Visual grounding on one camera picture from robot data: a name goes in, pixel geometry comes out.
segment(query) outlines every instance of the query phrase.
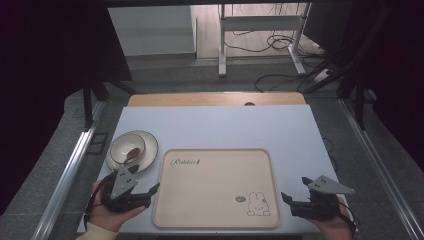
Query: white table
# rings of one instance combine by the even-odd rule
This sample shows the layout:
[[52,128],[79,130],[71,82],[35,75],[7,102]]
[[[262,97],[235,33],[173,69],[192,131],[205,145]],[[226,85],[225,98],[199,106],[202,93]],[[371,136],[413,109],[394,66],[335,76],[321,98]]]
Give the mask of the white table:
[[[301,178],[326,175],[337,181],[309,105],[126,107],[113,139],[133,130],[153,134],[159,144],[156,160],[137,174],[133,193],[147,192],[159,181],[164,153],[185,148],[263,148],[272,158],[277,191],[297,201],[309,201]],[[110,173],[103,165],[99,179]],[[282,221],[273,229],[159,228],[152,221],[152,206],[126,222],[120,232],[148,235],[303,234],[318,229],[299,217],[280,198]],[[80,225],[78,232],[84,229]]]

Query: wall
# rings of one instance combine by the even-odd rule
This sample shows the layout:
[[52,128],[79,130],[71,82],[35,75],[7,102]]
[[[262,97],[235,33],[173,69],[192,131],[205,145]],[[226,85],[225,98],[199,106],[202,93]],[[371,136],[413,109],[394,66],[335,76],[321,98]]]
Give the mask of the wall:
[[190,6],[110,8],[109,14],[125,56],[195,52]]

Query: small object on plate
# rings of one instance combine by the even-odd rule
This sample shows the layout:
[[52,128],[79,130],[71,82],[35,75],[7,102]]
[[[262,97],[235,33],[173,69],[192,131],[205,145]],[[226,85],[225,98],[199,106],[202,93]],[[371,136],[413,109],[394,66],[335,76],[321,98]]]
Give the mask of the small object on plate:
[[132,157],[133,161],[144,152],[144,139],[137,134],[125,134],[112,142],[110,156],[113,161],[123,164],[128,159],[128,154],[135,148],[139,149],[139,154]]
[[[128,167],[131,167],[133,165],[139,165],[137,172],[140,172],[150,166],[156,159],[156,155],[158,153],[158,142],[151,133],[139,130],[124,133],[118,138],[125,137],[126,135],[137,135],[144,140],[145,145],[142,154],[140,154],[138,157],[133,158],[132,161],[127,164]],[[111,170],[118,170],[124,164],[118,163],[112,159],[111,150],[112,144],[110,145],[106,154],[106,164]]]
[[140,153],[141,153],[140,148],[131,149],[131,151],[127,153],[127,159],[124,161],[124,165],[129,162],[132,162],[132,160],[134,160],[135,157],[138,157]]

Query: gray floor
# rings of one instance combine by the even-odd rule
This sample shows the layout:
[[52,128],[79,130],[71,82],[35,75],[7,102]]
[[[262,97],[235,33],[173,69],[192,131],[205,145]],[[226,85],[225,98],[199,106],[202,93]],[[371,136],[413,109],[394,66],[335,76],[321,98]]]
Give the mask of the gray floor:
[[[133,82],[127,84],[146,93],[257,91],[254,86],[255,80],[263,75],[295,73],[289,57],[229,59],[226,78],[218,76],[216,60],[131,58],[129,66]],[[280,77],[265,79],[258,86],[268,91],[281,84],[273,90],[296,91],[300,83],[300,80]],[[339,99],[335,95],[337,86],[338,82],[335,82],[305,97],[312,108],[323,141],[328,146],[329,155],[337,162],[340,182],[358,192],[357,195],[347,197],[349,205],[360,220],[357,239],[410,239],[342,111]],[[92,143],[89,146],[88,154],[81,163],[50,239],[77,237],[76,227],[90,195],[90,183],[98,176],[120,111],[129,98],[124,91],[110,85],[107,87],[111,96],[102,116],[107,121],[101,121],[96,131],[96,139],[105,142]],[[30,239],[33,235],[83,129],[82,109],[81,91],[69,96],[65,102],[65,114],[51,142],[0,218],[0,239]],[[366,104],[364,117],[366,132],[422,223],[424,191],[417,186],[422,186],[424,183],[423,173],[381,124],[372,111],[372,103]],[[118,239],[139,239],[139,237],[121,234]],[[303,236],[303,239],[312,240],[321,237]]]

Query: wooden panel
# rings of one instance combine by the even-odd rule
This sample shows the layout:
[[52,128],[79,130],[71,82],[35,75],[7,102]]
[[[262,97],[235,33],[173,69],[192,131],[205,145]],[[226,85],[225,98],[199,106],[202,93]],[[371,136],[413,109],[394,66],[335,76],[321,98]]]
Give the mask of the wooden panel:
[[141,106],[243,106],[255,105],[298,105],[306,104],[302,94],[280,93],[171,93],[133,95],[128,107]]

